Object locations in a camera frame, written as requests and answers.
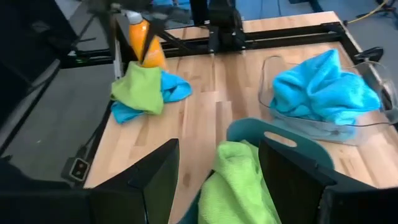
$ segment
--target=teal basket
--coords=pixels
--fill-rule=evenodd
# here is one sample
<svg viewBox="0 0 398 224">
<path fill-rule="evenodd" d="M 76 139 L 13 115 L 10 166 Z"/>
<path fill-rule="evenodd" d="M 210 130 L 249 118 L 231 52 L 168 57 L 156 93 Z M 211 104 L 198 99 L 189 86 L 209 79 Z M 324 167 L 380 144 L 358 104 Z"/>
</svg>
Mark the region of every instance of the teal basket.
<svg viewBox="0 0 398 224">
<path fill-rule="evenodd" d="M 296 143 L 297 146 L 290 147 L 279 143 L 271 138 L 265 136 L 265 132 L 273 133 L 283 138 L 289 139 Z M 283 148 L 293 150 L 303 154 L 311 159 L 316 160 L 320 165 L 329 169 L 334 169 L 333 161 L 326 150 L 318 143 L 302 137 L 298 134 L 291 133 L 277 126 L 271 125 L 263 120 L 257 118 L 239 119 L 230 124 L 226 133 L 227 141 L 240 142 L 247 140 L 255 146 L 259 146 L 260 141 L 265 141 L 270 147 Z M 178 224 L 197 224 L 198 223 L 198 202 L 200 198 L 200 191 L 193 200 L 190 208 L 180 220 Z"/>
</svg>

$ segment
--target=basket handle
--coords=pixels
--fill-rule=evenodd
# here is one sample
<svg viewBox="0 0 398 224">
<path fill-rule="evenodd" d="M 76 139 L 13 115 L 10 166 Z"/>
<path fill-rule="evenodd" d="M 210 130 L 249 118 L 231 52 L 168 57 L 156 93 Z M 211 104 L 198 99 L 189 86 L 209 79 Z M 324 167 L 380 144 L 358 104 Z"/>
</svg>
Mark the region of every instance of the basket handle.
<svg viewBox="0 0 398 224">
<path fill-rule="evenodd" d="M 265 132 L 274 133 L 287 138 L 297 144 L 297 147 L 290 147 L 265 136 Z M 277 126 L 271 125 L 257 118 L 243 118 L 230 124 L 227 129 L 227 140 L 237 141 L 247 140 L 254 146 L 259 146 L 264 140 L 270 147 L 293 150 L 316 160 L 319 164 L 333 169 L 333 161 L 326 150 L 318 143 L 303 136 L 286 131 Z"/>
</svg>

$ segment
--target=yellow cable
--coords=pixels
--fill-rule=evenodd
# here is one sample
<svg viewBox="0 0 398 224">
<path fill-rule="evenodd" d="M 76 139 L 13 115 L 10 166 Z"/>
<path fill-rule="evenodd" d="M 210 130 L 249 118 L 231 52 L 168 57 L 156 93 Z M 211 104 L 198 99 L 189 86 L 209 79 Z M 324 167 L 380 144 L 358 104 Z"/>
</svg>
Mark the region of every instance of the yellow cable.
<svg viewBox="0 0 398 224">
<path fill-rule="evenodd" d="M 357 21 L 360 21 L 361 19 L 365 19 L 366 17 L 371 16 L 371 15 L 374 14 L 377 10 L 381 9 L 381 7 L 383 7 L 383 5 L 387 4 L 388 1 L 389 1 L 389 0 L 385 0 L 385 1 L 384 1 L 383 3 L 381 3 L 377 8 L 373 9 L 373 11 L 369 12 L 369 13 L 366 14 L 365 16 L 360 17 L 360 18 L 357 18 L 357 19 L 354 19 L 353 21 L 349 21 L 348 23 L 350 24 L 350 23 L 352 23 L 352 22 L 357 22 Z"/>
</svg>

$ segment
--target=plastic container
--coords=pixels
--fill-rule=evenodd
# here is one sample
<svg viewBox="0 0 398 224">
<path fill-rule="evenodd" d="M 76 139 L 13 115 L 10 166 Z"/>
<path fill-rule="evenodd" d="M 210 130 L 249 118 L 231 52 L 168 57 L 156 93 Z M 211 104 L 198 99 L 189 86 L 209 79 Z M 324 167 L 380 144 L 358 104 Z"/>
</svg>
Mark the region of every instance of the plastic container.
<svg viewBox="0 0 398 224">
<path fill-rule="evenodd" d="M 280 56 L 272 56 L 265 59 L 258 93 L 262 119 L 306 138 L 355 146 L 365 142 L 365 139 L 373 134 L 380 133 L 398 121 L 396 90 L 389 78 L 387 69 L 377 62 L 363 62 L 357 66 L 344 69 L 361 75 L 365 82 L 379 95 L 380 99 L 383 99 L 383 95 L 391 99 L 391 103 L 382 100 L 383 106 L 380 110 L 370 111 L 358 116 L 356 123 L 353 125 L 336 125 L 323 121 L 288 117 L 269 108 L 270 102 L 274 97 L 272 82 L 269 80 L 273 80 L 280 72 L 296 65 L 298 64 L 287 63 Z M 379 77 L 374 77 L 370 72 L 378 73 Z"/>
<path fill-rule="evenodd" d="M 264 133 L 278 135 L 279 139 L 269 138 Z M 296 143 L 295 147 L 285 145 L 282 138 L 289 139 Z M 283 148 L 293 150 L 316 160 L 320 165 L 329 169 L 334 169 L 333 161 L 327 151 L 318 143 L 311 141 L 298 134 L 291 133 L 277 126 L 271 125 L 257 118 L 243 118 L 230 124 L 227 129 L 226 138 L 228 141 L 240 142 L 247 140 L 255 146 L 259 146 L 260 140 L 264 140 L 268 145 L 274 148 Z M 200 192 L 197 194 L 190 208 L 178 224 L 197 224 L 198 223 L 198 202 Z"/>
<path fill-rule="evenodd" d="M 138 60 L 141 61 L 149 23 L 143 19 L 138 12 L 126 11 L 125 15 L 130 23 L 130 45 L 137 55 Z M 155 36 L 150 43 L 148 52 L 141 66 L 144 68 L 161 67 L 167 70 L 166 58 L 157 36 Z"/>
</svg>

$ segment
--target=towel in bin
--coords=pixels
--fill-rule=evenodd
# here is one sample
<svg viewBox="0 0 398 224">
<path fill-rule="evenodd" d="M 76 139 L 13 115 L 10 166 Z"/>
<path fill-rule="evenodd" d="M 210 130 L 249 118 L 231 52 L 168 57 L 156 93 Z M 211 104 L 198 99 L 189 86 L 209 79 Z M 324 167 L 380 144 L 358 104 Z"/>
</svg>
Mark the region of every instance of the towel in bin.
<svg viewBox="0 0 398 224">
<path fill-rule="evenodd" d="M 337 49 L 280 73 L 272 85 L 270 107 L 288 117 L 347 125 L 381 107 L 377 93 L 359 75 L 341 70 Z"/>
</svg>

